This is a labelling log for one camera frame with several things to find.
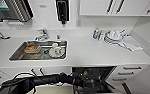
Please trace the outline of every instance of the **cup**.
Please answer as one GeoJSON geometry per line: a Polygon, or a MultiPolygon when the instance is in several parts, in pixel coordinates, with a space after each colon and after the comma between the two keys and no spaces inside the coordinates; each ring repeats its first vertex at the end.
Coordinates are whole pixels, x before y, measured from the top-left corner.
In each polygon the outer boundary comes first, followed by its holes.
{"type": "Polygon", "coordinates": [[[60,53],[61,53],[61,47],[55,47],[55,48],[53,48],[54,49],[54,52],[55,52],[55,54],[56,55],[59,55],[60,53]]]}

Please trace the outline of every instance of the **stainless steel sink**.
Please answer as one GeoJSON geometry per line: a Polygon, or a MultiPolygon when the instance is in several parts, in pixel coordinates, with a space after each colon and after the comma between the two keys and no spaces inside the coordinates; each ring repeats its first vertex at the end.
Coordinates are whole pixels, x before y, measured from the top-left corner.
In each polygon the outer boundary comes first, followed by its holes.
{"type": "Polygon", "coordinates": [[[67,41],[27,41],[14,52],[9,60],[48,60],[48,59],[64,59],[66,57],[67,41]],[[52,48],[52,44],[57,43],[59,47],[64,48],[65,53],[60,57],[51,57],[49,50],[52,48]],[[38,53],[26,53],[24,50],[28,45],[34,44],[41,46],[41,50],[38,53]]]}

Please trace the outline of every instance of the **dishwashing liquid bottle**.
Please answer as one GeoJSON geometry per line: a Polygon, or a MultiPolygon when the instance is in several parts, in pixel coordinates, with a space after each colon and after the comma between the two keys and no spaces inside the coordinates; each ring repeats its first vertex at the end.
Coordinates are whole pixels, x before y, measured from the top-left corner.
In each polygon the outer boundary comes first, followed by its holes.
{"type": "Polygon", "coordinates": [[[94,34],[93,34],[94,39],[97,39],[98,33],[99,33],[99,30],[98,30],[98,28],[96,28],[96,30],[94,31],[94,34]]]}

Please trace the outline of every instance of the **soap dispenser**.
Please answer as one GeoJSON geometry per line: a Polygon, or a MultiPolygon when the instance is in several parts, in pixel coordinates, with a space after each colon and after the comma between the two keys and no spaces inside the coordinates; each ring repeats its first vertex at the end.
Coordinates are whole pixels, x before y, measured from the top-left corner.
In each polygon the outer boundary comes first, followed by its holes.
{"type": "Polygon", "coordinates": [[[69,21],[68,0],[56,0],[56,8],[57,8],[58,21],[61,21],[62,25],[65,26],[66,22],[69,21]]]}

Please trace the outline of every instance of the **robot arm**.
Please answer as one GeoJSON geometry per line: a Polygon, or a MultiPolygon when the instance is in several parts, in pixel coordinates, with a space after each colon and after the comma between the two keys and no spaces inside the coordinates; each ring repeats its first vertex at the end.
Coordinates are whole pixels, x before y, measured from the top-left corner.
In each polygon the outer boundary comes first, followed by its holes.
{"type": "Polygon", "coordinates": [[[6,81],[0,88],[0,94],[26,94],[35,86],[55,83],[68,83],[76,86],[83,86],[83,80],[79,77],[72,77],[64,73],[17,78],[6,81]]]}

